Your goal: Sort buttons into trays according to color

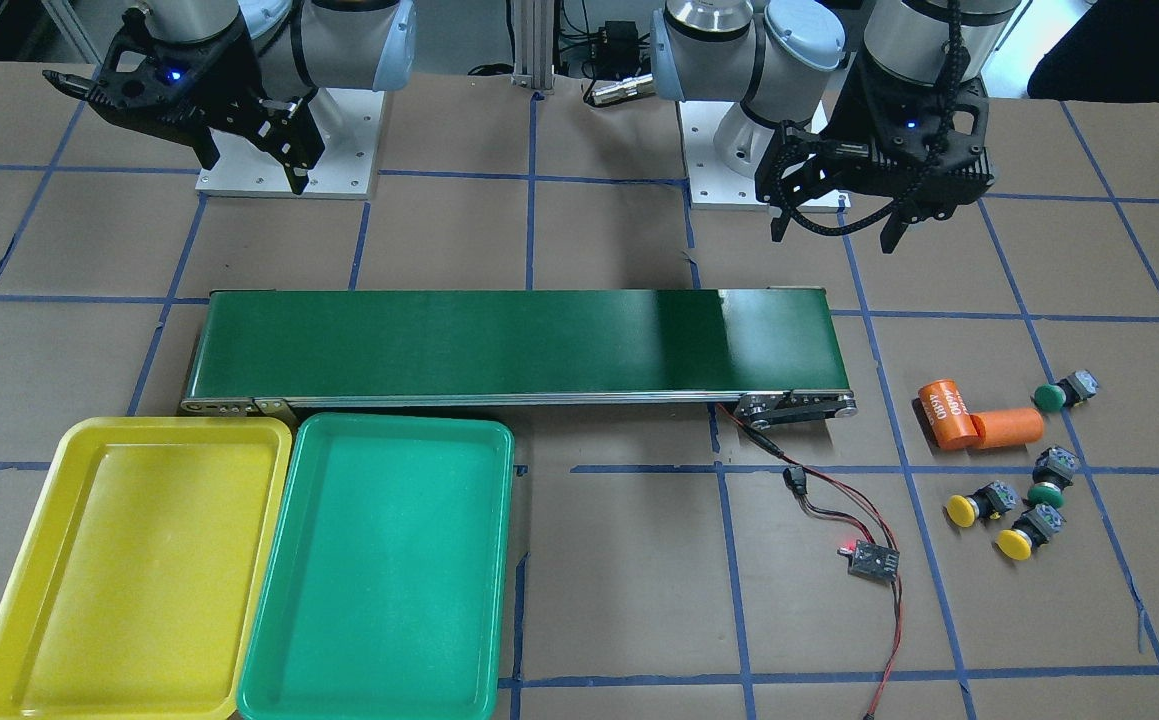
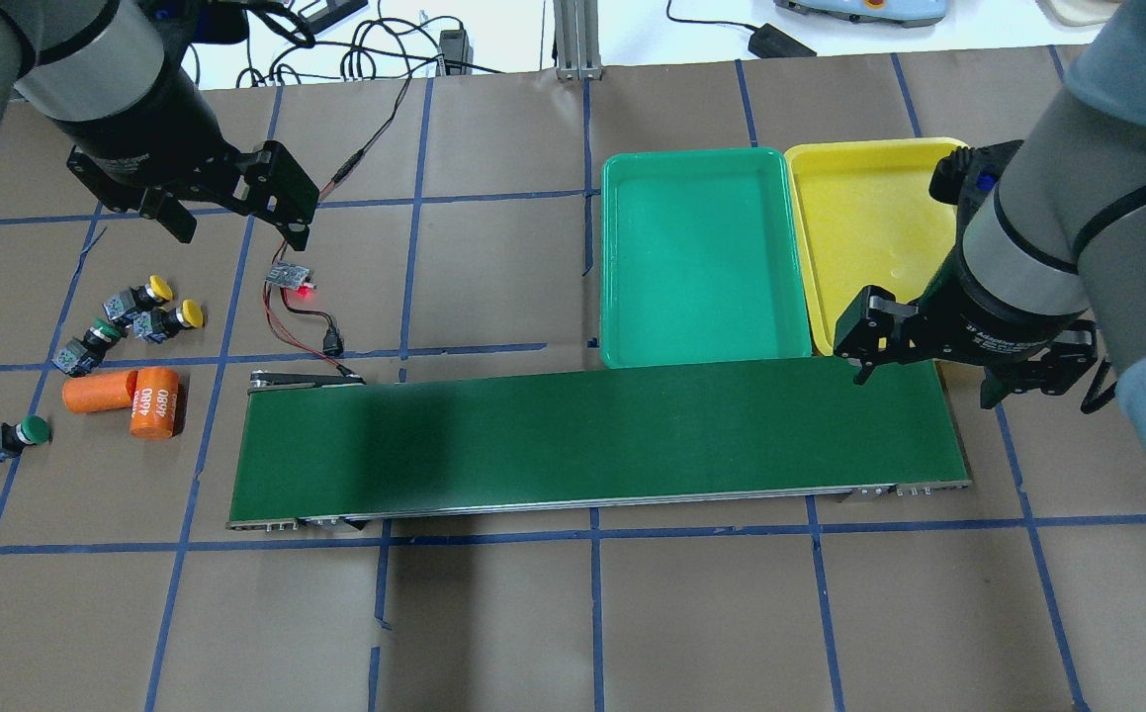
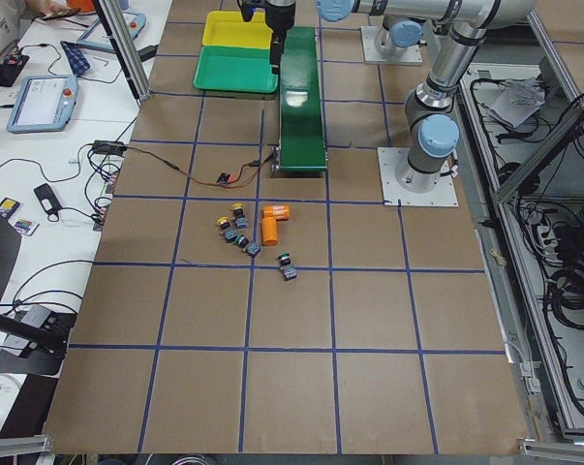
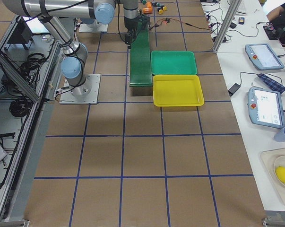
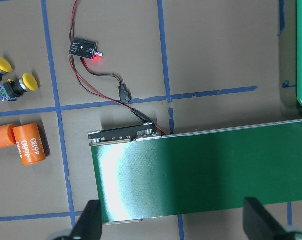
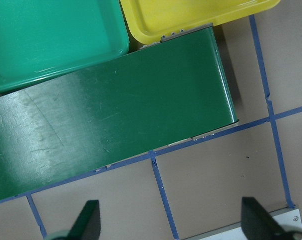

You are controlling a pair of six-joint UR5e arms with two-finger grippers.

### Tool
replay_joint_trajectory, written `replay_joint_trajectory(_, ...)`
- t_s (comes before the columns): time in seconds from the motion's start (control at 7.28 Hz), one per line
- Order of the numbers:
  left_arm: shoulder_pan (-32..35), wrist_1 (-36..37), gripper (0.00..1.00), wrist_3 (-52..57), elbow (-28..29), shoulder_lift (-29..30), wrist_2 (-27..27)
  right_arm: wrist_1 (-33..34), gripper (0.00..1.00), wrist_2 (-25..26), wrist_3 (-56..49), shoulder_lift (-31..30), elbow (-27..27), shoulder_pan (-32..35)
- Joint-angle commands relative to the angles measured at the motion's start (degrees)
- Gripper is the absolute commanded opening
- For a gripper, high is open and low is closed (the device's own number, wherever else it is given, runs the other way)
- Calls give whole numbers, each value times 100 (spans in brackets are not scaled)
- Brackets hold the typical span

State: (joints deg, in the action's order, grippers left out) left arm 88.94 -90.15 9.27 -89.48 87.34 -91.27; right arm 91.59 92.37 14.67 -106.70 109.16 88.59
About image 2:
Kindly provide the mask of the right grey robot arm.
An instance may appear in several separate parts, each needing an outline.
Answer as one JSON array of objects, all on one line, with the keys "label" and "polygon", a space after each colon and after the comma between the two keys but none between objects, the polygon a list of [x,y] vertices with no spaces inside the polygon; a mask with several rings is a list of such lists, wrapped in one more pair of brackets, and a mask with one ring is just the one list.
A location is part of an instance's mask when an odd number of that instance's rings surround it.
[{"label": "right grey robot arm", "polygon": [[929,186],[955,247],[920,297],[868,285],[835,329],[863,384],[884,363],[987,370],[981,405],[1062,394],[1118,401],[1146,452],[1146,1],[1124,1],[1025,140],[960,148]]}]

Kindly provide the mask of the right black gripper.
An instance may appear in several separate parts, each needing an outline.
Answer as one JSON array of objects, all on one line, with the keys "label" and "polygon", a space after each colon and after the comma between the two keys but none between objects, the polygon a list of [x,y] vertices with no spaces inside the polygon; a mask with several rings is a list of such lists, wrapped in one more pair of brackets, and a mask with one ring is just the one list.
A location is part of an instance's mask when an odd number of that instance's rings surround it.
[{"label": "right black gripper", "polygon": [[943,359],[988,368],[981,409],[1011,394],[1065,394],[1099,360],[1096,324],[1077,312],[1015,310],[961,281],[940,281],[915,304],[863,287],[837,320],[834,353],[856,368],[853,383],[865,385],[881,365],[929,359],[928,341]]}]

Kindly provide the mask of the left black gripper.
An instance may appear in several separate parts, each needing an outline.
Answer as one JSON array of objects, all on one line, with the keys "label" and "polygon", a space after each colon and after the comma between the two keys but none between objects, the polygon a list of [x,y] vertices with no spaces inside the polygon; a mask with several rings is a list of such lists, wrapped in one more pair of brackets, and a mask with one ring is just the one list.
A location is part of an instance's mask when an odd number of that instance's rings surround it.
[{"label": "left black gripper", "polygon": [[193,243],[198,222],[179,199],[254,216],[278,230],[292,249],[307,248],[319,202],[317,186],[278,141],[264,141],[252,152],[240,152],[229,141],[181,141],[118,159],[92,156],[74,144],[66,169],[108,211],[141,208],[144,220],[157,222],[183,244]]}]

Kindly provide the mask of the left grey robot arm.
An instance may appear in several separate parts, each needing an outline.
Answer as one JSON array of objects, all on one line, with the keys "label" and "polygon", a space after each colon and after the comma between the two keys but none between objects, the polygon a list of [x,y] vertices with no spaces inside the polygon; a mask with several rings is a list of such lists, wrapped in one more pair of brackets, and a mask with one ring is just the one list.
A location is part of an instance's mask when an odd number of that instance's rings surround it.
[{"label": "left grey robot arm", "polygon": [[303,19],[276,1],[0,1],[0,122],[25,97],[72,141],[66,167],[113,213],[136,212],[188,243],[190,202],[269,222],[307,247],[319,191],[278,141],[242,152],[181,68],[191,44],[237,44],[248,14]]}]

